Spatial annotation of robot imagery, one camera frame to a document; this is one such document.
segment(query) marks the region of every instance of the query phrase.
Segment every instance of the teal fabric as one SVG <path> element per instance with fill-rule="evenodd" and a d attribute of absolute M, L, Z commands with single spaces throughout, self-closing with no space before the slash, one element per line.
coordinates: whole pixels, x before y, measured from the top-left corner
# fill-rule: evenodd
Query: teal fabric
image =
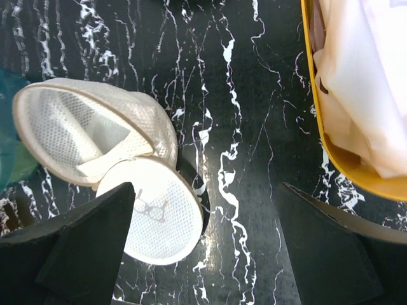
<path fill-rule="evenodd" d="M 0 68 L 0 193 L 10 181 L 20 144 L 13 122 L 13 96 L 28 84 L 21 75 Z"/>

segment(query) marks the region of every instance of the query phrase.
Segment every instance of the white fabric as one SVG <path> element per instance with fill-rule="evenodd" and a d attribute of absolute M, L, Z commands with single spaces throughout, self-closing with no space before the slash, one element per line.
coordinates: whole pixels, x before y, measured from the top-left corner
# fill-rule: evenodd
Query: white fabric
<path fill-rule="evenodd" d="M 326 40 L 314 60 L 325 133 L 382 177 L 407 175 L 407 1 L 320 4 Z"/>
<path fill-rule="evenodd" d="M 155 265 L 173 264 L 190 254 L 204 220 L 198 198 L 185 180 L 158 158 L 138 157 L 110 169 L 96 196 L 124 182 L 133 184 L 136 195 L 125 253 Z"/>
<path fill-rule="evenodd" d="M 176 167 L 174 127 L 145 93 L 55 78 L 19 91 L 13 115 L 30 152 L 68 182 L 96 186 L 115 164 L 136 156 L 155 155 Z"/>

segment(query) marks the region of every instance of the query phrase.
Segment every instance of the mesh bag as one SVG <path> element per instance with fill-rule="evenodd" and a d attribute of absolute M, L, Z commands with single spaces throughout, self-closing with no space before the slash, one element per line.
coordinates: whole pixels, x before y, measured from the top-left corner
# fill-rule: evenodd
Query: mesh bag
<path fill-rule="evenodd" d="M 136 195 L 125 253 L 156 265 L 185 258 L 203 227 L 202 209 L 190 186 L 160 159 L 139 157 L 112 168 L 96 196 L 123 182 L 131 182 Z"/>
<path fill-rule="evenodd" d="M 149 95 L 105 83 L 55 78 L 19 91 L 18 134 L 61 179 L 94 186 L 118 162 L 155 155 L 175 168 L 177 142 L 164 109 Z"/>
<path fill-rule="evenodd" d="M 93 186 L 96 196 L 133 183 L 128 255 L 166 265 L 194 249 L 202 209 L 175 171 L 175 130 L 153 98 L 105 83 L 57 78 L 20 90 L 13 117 L 33 156 L 61 179 Z"/>

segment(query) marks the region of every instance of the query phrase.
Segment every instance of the black marble floor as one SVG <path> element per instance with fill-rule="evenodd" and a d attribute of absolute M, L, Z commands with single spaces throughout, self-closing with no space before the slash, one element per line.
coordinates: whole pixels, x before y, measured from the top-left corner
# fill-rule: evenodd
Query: black marble floor
<path fill-rule="evenodd" d="M 406 230 L 407 207 L 352 185 L 323 151 L 299 0 L 2 0 L 0 66 L 142 91 L 177 130 L 178 168 L 209 220 L 185 260 L 123 256 L 114 297 L 141 304 L 299 304 L 273 189 L 286 181 Z M 36 222 L 94 197 L 40 168 L 0 198 Z"/>

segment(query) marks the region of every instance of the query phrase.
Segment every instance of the white cloth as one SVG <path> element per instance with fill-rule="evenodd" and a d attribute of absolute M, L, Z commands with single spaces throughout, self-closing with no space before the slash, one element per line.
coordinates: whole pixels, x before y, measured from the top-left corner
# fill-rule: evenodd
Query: white cloth
<path fill-rule="evenodd" d="M 326 40 L 314 61 L 325 133 L 383 178 L 407 175 L 407 1 L 320 4 Z"/>

